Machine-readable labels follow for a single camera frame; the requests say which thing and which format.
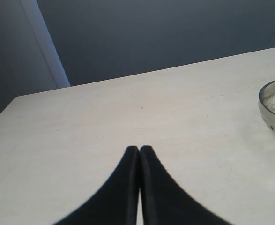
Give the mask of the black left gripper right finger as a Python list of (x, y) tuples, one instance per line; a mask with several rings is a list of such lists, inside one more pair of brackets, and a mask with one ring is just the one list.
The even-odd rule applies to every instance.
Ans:
[(188, 195), (168, 174), (151, 146), (140, 149), (145, 225), (223, 225), (224, 220)]

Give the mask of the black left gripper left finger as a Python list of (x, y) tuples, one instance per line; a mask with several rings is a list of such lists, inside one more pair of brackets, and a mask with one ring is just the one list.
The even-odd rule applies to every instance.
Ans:
[(83, 205), (58, 225), (136, 224), (140, 184), (140, 155), (136, 146), (126, 148), (107, 181)]

